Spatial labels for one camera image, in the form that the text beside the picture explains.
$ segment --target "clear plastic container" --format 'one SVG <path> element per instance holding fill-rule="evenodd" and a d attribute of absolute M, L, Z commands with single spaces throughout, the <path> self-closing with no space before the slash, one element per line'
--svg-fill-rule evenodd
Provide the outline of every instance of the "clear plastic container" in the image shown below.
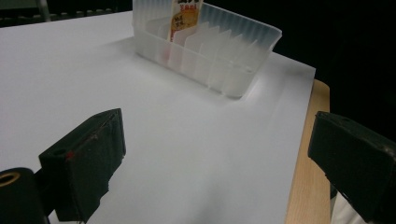
<path fill-rule="evenodd" d="M 203 3 L 198 25 L 167 40 L 172 0 L 133 0 L 135 51 L 229 97 L 241 97 L 282 32 Z"/>

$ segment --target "black object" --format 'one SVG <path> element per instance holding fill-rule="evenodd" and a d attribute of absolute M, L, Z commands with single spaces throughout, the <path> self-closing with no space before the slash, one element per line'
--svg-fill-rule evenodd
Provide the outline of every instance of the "black object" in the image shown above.
<path fill-rule="evenodd" d="M 396 223 L 396 143 L 319 111 L 308 156 L 366 222 Z"/>
<path fill-rule="evenodd" d="M 0 173 L 0 223 L 46 223 L 35 174 L 30 169 L 14 168 Z"/>
<path fill-rule="evenodd" d="M 53 209 L 60 221 L 87 222 L 108 192 L 108 181 L 124 155 L 120 109 L 90 117 L 39 155 L 42 169 L 35 175 L 26 168 L 0 174 L 0 223 L 49 223 L 45 217 Z M 25 211 L 42 222 L 16 219 Z"/>

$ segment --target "table edge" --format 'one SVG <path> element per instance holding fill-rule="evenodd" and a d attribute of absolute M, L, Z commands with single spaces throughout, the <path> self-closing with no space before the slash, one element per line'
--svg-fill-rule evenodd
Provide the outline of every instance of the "table edge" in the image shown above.
<path fill-rule="evenodd" d="M 323 171 L 307 156 L 318 111 L 330 111 L 330 88 L 314 80 L 304 130 L 291 183 L 287 224 L 330 223 L 330 183 Z"/>

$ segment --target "red mark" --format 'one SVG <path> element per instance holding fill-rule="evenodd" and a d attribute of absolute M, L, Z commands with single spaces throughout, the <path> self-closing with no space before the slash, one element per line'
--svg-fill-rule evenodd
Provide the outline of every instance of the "red mark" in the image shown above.
<path fill-rule="evenodd" d="M 74 152 L 73 151 L 69 151 L 66 153 L 66 160 L 70 160 L 74 157 Z"/>

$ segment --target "dark background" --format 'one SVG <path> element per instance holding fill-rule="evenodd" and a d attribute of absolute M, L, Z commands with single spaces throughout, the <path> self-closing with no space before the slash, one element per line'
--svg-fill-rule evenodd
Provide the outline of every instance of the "dark background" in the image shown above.
<path fill-rule="evenodd" d="M 317 68 L 331 112 L 396 142 L 394 0 L 205 0 L 282 30 L 274 52 Z M 129 11 L 132 0 L 48 0 L 53 21 Z M 0 27 L 41 22 L 36 8 L 0 10 Z"/>

